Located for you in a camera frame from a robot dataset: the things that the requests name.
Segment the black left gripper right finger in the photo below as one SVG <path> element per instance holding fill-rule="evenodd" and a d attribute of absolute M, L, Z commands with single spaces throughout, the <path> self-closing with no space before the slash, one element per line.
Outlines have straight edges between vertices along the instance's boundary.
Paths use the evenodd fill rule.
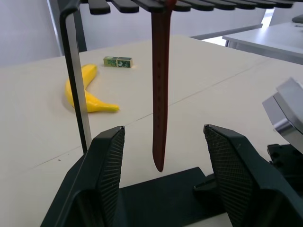
<path fill-rule="evenodd" d="M 233 130 L 204 126 L 219 194 L 234 227 L 301 227 L 303 200 L 282 174 Z"/>

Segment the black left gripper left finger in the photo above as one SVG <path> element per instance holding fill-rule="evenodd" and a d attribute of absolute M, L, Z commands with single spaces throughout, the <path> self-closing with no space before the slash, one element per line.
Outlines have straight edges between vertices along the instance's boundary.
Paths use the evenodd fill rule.
<path fill-rule="evenodd" d="M 69 169 L 43 227 L 111 227 L 118 202 L 125 128 L 101 132 Z"/>

